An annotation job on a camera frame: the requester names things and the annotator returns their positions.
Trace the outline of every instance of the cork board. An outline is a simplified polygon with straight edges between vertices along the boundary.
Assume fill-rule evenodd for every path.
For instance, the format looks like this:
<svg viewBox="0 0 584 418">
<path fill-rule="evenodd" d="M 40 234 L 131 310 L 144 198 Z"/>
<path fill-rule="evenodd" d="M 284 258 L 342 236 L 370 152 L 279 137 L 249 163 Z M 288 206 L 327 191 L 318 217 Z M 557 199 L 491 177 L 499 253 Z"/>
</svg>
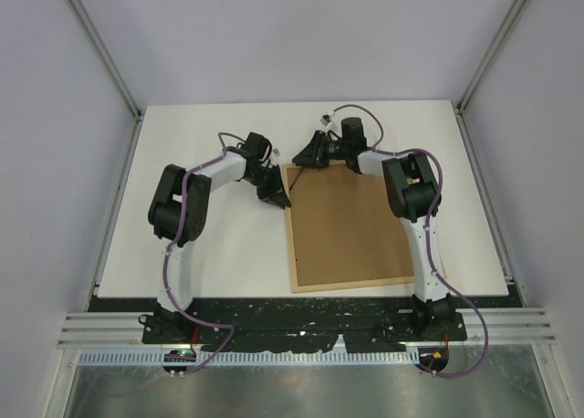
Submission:
<svg viewBox="0 0 584 418">
<path fill-rule="evenodd" d="M 292 203 L 286 226 L 294 293 L 413 282 L 408 239 L 382 178 L 344 164 L 298 177 L 299 170 L 282 167 Z"/>
</svg>

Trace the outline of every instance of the white table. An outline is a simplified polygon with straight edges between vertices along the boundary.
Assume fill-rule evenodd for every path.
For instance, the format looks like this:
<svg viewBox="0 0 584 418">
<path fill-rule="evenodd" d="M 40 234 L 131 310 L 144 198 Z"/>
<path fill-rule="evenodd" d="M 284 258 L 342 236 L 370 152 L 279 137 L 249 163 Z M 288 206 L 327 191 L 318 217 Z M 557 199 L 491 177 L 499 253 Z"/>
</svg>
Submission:
<svg viewBox="0 0 584 418">
<path fill-rule="evenodd" d="M 359 102 L 385 126 L 380 148 L 424 148 L 443 166 L 443 202 L 438 213 L 439 244 L 449 281 L 467 295 L 506 295 L 506 282 L 486 221 L 451 103 L 433 101 Z M 150 106 L 123 195 L 101 298 L 156 297 L 162 286 L 162 249 L 147 214 L 163 168 L 191 168 L 220 153 L 217 132 L 243 138 L 265 135 L 278 148 L 279 163 L 290 162 L 309 141 L 323 113 L 341 102 Z M 360 116 L 368 143 L 379 131 L 364 112 L 341 111 L 336 120 Z M 193 257 L 196 297 L 373 297 L 409 296 L 412 285 L 292 294 L 284 212 L 256 198 L 246 182 L 214 192 L 207 223 Z"/>
</svg>

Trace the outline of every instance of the purple cable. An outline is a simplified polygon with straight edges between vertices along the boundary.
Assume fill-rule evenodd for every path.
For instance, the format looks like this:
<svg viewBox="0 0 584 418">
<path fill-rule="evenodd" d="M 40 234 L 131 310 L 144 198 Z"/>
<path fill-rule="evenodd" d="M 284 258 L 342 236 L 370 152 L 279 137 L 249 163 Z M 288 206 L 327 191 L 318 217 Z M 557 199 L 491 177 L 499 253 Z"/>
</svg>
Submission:
<svg viewBox="0 0 584 418">
<path fill-rule="evenodd" d="M 229 135 L 229 136 L 234 136 L 235 138 L 238 138 L 235 135 L 229 134 L 227 132 L 221 132 L 221 133 L 223 135 Z M 219 136 L 219 140 L 221 141 L 221 143 L 225 149 L 224 142 L 221 139 L 221 135 Z M 224 339 L 223 342 L 221 342 L 221 345 L 219 345 L 219 347 L 207 359 L 205 359 L 204 361 L 202 361 L 198 365 L 192 366 L 192 368 L 189 368 L 188 370 L 186 370 L 184 372 L 185 374 L 197 372 L 197 371 L 200 371 L 202 368 L 204 368 L 212 359 L 214 359 L 214 357 L 218 353 L 220 353 L 225 348 L 225 346 L 227 345 L 227 343 L 229 343 L 229 340 L 231 340 L 231 338 L 233 337 L 233 335 L 235 333 L 235 327 L 233 325 L 215 324 L 213 322 L 206 322 L 204 320 L 198 319 L 198 318 L 186 313 L 181 308 L 181 306 L 179 306 L 178 302 L 176 301 L 176 298 L 172 294 L 172 290 L 171 290 L 169 283 L 168 283 L 168 262 L 170 259 L 170 254 L 171 254 L 172 248 L 178 243 L 179 238 L 181 238 L 181 233 L 183 232 L 183 228 L 184 228 L 184 222 L 186 220 L 186 196 L 187 196 L 186 186 L 187 186 L 188 178 L 191 174 L 198 172 L 198 171 L 200 171 L 200 170 L 204 169 L 205 167 L 208 167 L 212 164 L 215 164 L 216 162 L 221 161 L 223 158 L 224 158 L 224 155 L 218 156 L 217 158 L 214 158 L 208 162 L 204 162 L 203 164 L 189 170 L 183 176 L 183 178 L 182 178 L 182 198 L 183 198 L 183 200 L 181 203 L 181 217 L 179 220 L 179 227 L 178 227 L 178 230 L 176 231 L 176 235 L 174 236 L 174 239 L 166 246 L 166 251 L 164 253 L 164 261 L 162 262 L 162 282 L 164 283 L 164 289 L 166 290 L 166 295 L 168 296 L 168 298 L 171 301 L 174 308 L 176 308 L 176 310 L 179 313 L 181 313 L 181 315 L 183 315 L 185 318 L 189 319 L 191 322 L 194 322 L 195 324 L 202 325 L 204 327 L 210 327 L 213 329 L 228 329 L 229 330 L 229 334 L 227 334 L 227 337 Z M 152 377 L 151 379 L 145 381 L 143 384 L 141 384 L 135 388 L 132 388 L 129 391 L 125 391 L 125 392 L 103 392 L 103 391 L 101 391 L 100 389 L 98 389 L 96 387 L 96 384 L 97 384 L 97 377 L 96 377 L 95 380 L 88 387 L 88 390 L 85 393 L 85 395 L 83 396 L 83 399 L 81 400 L 74 417 L 75 418 L 79 417 L 79 414 L 81 413 L 83 406 L 87 402 L 88 397 L 89 397 L 89 393 L 91 391 L 95 391 L 95 392 L 97 392 L 100 395 L 103 395 L 105 397 L 123 398 L 123 397 L 127 397 L 127 396 L 134 394 L 135 392 L 145 388 L 146 386 L 149 386 L 150 384 L 154 383 L 155 381 L 158 381 L 160 378 L 163 378 L 166 375 L 167 375 L 166 373 L 163 373 L 161 375 L 157 375 L 155 377 Z"/>
<path fill-rule="evenodd" d="M 239 140 L 240 142 L 245 142 L 245 140 L 241 137 L 238 137 L 237 135 L 235 135 L 234 133 L 231 132 L 219 132 L 217 134 L 217 137 L 219 138 L 219 141 L 221 142 L 221 148 L 223 149 L 223 155 L 225 155 L 225 152 L 227 151 L 227 146 L 225 145 L 225 141 L 223 141 L 223 137 L 231 137 L 231 138 L 235 138 L 236 140 Z"/>
<path fill-rule="evenodd" d="M 371 112 L 367 108 L 363 108 L 361 105 L 356 105 L 355 103 L 347 103 L 346 105 L 340 105 L 338 108 L 335 108 L 332 111 L 333 112 L 339 112 L 340 110 L 344 110 L 345 108 L 355 108 L 357 110 L 362 110 L 363 112 L 367 112 L 369 114 L 369 116 L 377 123 L 377 126 L 380 128 L 381 136 L 371 146 L 372 149 L 375 151 L 376 150 L 375 148 L 377 147 L 377 145 L 380 142 L 383 141 L 383 137 L 385 136 L 385 131 L 383 130 L 383 126 L 381 125 L 381 122 L 379 121 L 379 119 L 377 117 L 375 117 L 375 115 L 373 114 L 373 112 Z"/>
<path fill-rule="evenodd" d="M 442 166 L 438 162 L 438 159 L 434 155 L 432 155 L 430 152 L 428 152 L 424 149 L 408 149 L 406 151 L 400 151 L 400 152 L 386 152 L 386 151 L 378 151 L 375 149 L 373 149 L 373 151 L 380 153 L 382 155 L 388 155 L 388 156 L 400 156 L 400 155 L 403 155 L 406 153 L 422 153 L 422 154 L 426 155 L 428 158 L 430 158 L 433 161 L 433 163 L 436 165 L 436 170 L 438 171 L 438 188 L 437 188 L 438 191 L 436 192 L 436 195 L 434 196 L 434 198 L 432 199 L 432 202 L 430 203 L 430 208 L 428 208 L 428 214 L 426 215 L 425 222 L 424 222 L 424 226 L 429 227 L 430 226 L 430 218 L 432 217 L 432 212 L 434 211 L 434 208 L 436 207 L 436 205 L 438 204 L 438 201 L 440 200 L 440 194 L 442 193 L 442 187 L 443 187 L 443 171 L 442 171 Z M 457 379 L 459 377 L 471 375 L 473 372 L 478 370 L 483 363 L 485 363 L 486 355 L 487 355 L 487 352 L 489 349 L 489 331 L 488 331 L 488 328 L 486 326 L 486 322 L 485 322 L 485 318 L 483 317 L 483 314 L 478 309 L 478 307 L 475 304 L 473 304 L 473 301 L 471 301 L 469 298 L 467 298 L 465 295 L 463 295 L 461 292 L 459 292 L 450 283 L 448 283 L 448 281 L 446 281 L 446 279 L 442 275 L 440 275 L 438 273 L 438 269 L 436 268 L 436 264 L 433 261 L 432 249 L 430 247 L 430 231 L 426 231 L 425 233 L 426 233 L 426 252 L 428 254 L 428 262 L 430 263 L 430 267 L 432 268 L 432 272 L 436 275 L 438 280 L 442 284 L 444 284 L 444 286 L 446 288 L 448 288 L 450 291 L 452 291 L 468 307 L 470 307 L 474 311 L 474 313 L 476 313 L 476 316 L 479 318 L 479 320 L 481 321 L 481 324 L 483 325 L 483 331 L 485 332 L 485 346 L 483 347 L 483 353 L 481 354 L 481 358 L 478 360 L 478 362 L 471 369 L 466 370 L 466 371 L 462 371 L 462 372 L 454 372 L 454 373 L 434 372 L 430 368 L 428 368 L 427 366 L 424 366 L 422 364 L 419 365 L 420 368 L 422 368 L 424 371 L 430 372 L 432 375 L 435 375 L 436 377 L 441 377 L 443 379 Z"/>
<path fill-rule="evenodd" d="M 186 186 L 187 186 L 189 176 L 191 176 L 191 174 L 193 174 L 195 172 L 198 172 L 199 170 L 204 169 L 205 167 L 208 167 L 212 164 L 215 164 L 216 162 L 221 161 L 223 158 L 224 158 L 224 156 L 219 156 L 217 158 L 214 158 L 208 162 L 201 164 L 198 167 L 195 167 L 195 168 L 189 170 L 187 173 L 184 174 L 184 176 L 182 178 L 182 203 L 181 203 L 181 217 L 179 220 L 179 227 L 176 231 L 176 235 L 174 236 L 174 239 L 166 246 L 166 252 L 164 253 L 164 261 L 162 264 L 162 282 L 164 284 L 164 289 L 166 290 L 166 295 L 168 296 L 168 299 L 171 301 L 174 308 L 176 308 L 176 311 L 181 313 L 181 315 L 183 315 L 185 318 L 189 319 L 191 322 L 194 322 L 195 324 L 201 325 L 203 327 L 210 327 L 212 329 L 228 329 L 229 330 L 229 334 L 227 334 L 227 337 L 224 339 L 224 341 L 221 343 L 221 345 L 219 345 L 219 347 L 207 359 L 205 359 L 204 361 L 202 361 L 198 365 L 193 366 L 192 368 L 189 368 L 185 372 L 187 374 L 191 373 L 191 372 L 197 372 L 200 369 L 204 368 L 212 359 L 214 359 L 214 357 L 219 352 L 222 351 L 223 348 L 225 348 L 225 346 L 227 345 L 229 340 L 231 340 L 231 338 L 233 337 L 234 332 L 235 332 L 235 327 L 233 325 L 215 324 L 213 322 L 207 322 L 207 321 L 198 319 L 192 315 L 189 315 L 187 312 L 185 312 L 181 308 L 181 306 L 179 306 L 178 302 L 176 301 L 176 298 L 172 294 L 172 290 L 171 290 L 171 288 L 169 286 L 169 282 L 168 282 L 168 262 L 170 259 L 171 251 L 172 251 L 172 248 L 178 243 L 179 239 L 181 238 L 181 234 L 183 233 L 183 229 L 184 229 L 184 222 L 186 220 L 186 197 L 187 197 Z"/>
</svg>

